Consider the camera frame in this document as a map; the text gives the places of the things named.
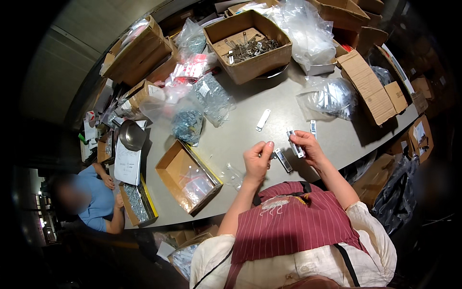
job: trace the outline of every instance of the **blue shirt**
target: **blue shirt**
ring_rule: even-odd
[[[106,221],[103,217],[114,213],[115,200],[112,190],[97,178],[94,166],[89,166],[76,175],[74,185],[79,191],[91,194],[90,205],[79,217],[90,228],[106,232]]]

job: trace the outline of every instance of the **hand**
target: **hand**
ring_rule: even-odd
[[[260,185],[265,179],[266,171],[270,166],[270,157],[273,153],[274,142],[261,141],[244,153],[246,180]]]
[[[122,195],[121,194],[117,194],[117,196],[115,197],[114,208],[119,209],[119,210],[123,208],[123,200],[122,200]]]
[[[101,178],[103,179],[104,181],[104,184],[110,188],[111,190],[114,190],[116,187],[114,186],[114,182],[112,181],[112,178],[110,175],[108,174],[105,174],[103,176],[101,176]]]
[[[290,136],[290,141],[305,150],[305,160],[308,165],[316,168],[326,157],[314,135],[309,132],[296,130],[295,135]]]

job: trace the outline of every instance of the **blue sleeve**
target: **blue sleeve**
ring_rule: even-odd
[[[97,177],[98,175],[96,174],[95,167],[92,165],[89,165],[88,168],[84,169],[83,171],[79,172],[79,176],[82,177]]]
[[[106,232],[106,220],[102,217],[90,219],[86,225],[97,231]]]

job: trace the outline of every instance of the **red striped apron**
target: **red striped apron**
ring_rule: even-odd
[[[246,261],[347,243],[367,253],[334,194],[312,184],[284,182],[258,193],[261,204],[238,217],[225,289]]]

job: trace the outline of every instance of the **person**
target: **person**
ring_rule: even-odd
[[[243,154],[246,174],[219,227],[191,262],[190,288],[383,287],[393,278],[396,251],[384,228],[329,162],[315,137],[296,130],[329,191],[283,182],[254,195],[265,179],[272,141]]]
[[[79,215],[85,225],[97,231],[122,233],[125,226],[122,197],[117,194],[114,199],[114,182],[101,164],[94,163],[77,175],[55,176],[50,186],[54,204],[66,213]]]

